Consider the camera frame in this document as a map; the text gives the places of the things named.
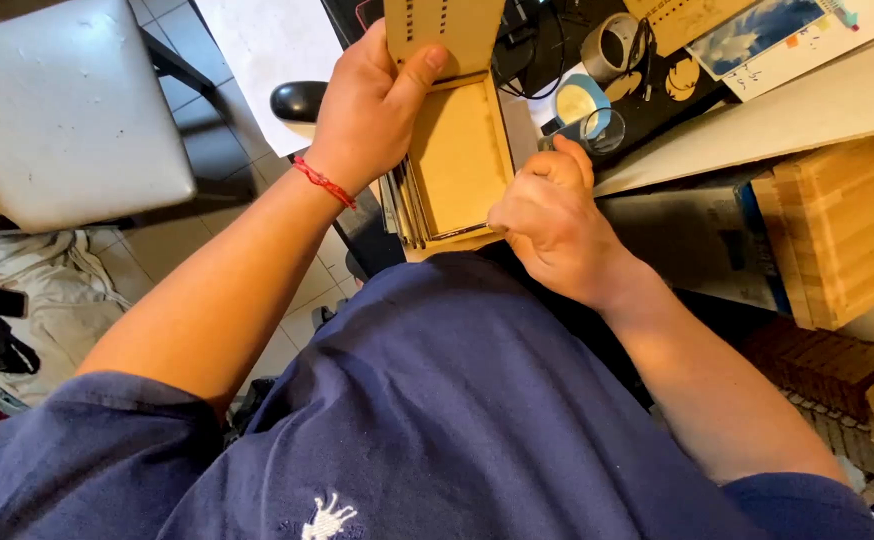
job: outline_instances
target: masking tape roll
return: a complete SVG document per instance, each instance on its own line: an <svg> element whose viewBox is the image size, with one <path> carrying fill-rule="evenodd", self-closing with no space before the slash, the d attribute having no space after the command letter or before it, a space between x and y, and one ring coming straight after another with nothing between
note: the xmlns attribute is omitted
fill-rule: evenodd
<svg viewBox="0 0 874 540"><path fill-rule="evenodd" d="M609 83L626 71L628 68L626 65L627 55L630 53L631 43L634 43L639 25L640 21L630 13L614 13L584 38L584 43L580 46L580 58L583 59L584 68L587 68L587 73L593 80L599 83ZM617 65L614 65L604 54L601 40L607 33L616 36L623 48ZM644 57L644 43L639 43L638 47L636 59L629 68L636 66Z"/></svg>

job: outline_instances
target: hand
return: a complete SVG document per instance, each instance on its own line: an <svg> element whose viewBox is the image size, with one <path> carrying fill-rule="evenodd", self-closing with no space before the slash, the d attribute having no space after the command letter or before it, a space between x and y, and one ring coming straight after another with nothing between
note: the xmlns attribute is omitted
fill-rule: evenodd
<svg viewBox="0 0 874 540"><path fill-rule="evenodd" d="M554 147L557 152L527 160L487 222L503 233L531 277L601 312L645 265L594 204L594 171L584 149L561 135Z"/></svg>
<svg viewBox="0 0 874 540"><path fill-rule="evenodd" d="M357 195L401 162L414 119L450 53L421 48L400 74L387 52L383 20L347 48L323 95L313 145L304 157L318 172Z"/></svg>

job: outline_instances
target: person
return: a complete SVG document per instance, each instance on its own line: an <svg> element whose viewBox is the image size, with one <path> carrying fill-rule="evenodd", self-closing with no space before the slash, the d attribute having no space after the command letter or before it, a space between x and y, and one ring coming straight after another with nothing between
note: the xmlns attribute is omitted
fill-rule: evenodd
<svg viewBox="0 0 874 540"><path fill-rule="evenodd" d="M407 153L448 61L396 75L382 23L337 62L305 161L354 196ZM344 204L292 169L0 423L7 538L874 538L839 463L615 237L558 138L488 216L526 271L600 314L672 436L513 278L443 253L370 279L220 420Z"/></svg>

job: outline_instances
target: blue sky photo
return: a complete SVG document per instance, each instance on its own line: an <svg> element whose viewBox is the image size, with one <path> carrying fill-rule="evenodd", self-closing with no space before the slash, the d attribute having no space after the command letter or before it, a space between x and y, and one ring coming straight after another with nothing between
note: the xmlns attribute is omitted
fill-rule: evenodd
<svg viewBox="0 0 874 540"><path fill-rule="evenodd" d="M690 44L717 77L824 17L815 0L762 0Z"/></svg>

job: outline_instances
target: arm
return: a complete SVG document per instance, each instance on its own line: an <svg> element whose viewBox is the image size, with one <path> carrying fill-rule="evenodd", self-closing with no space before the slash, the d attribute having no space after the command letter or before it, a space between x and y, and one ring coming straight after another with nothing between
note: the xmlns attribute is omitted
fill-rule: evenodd
<svg viewBox="0 0 874 540"><path fill-rule="evenodd" d="M347 49L323 98L307 163L350 195L407 153L447 50L425 47L393 78L383 21ZM296 169L167 276L97 343L78 374L118 371L226 411L344 206Z"/></svg>
<svg viewBox="0 0 874 540"><path fill-rule="evenodd" d="M587 153L558 139L558 152L528 160L488 216L527 272L601 314L678 441L715 482L795 472L847 484L793 406L623 247L594 205Z"/></svg>

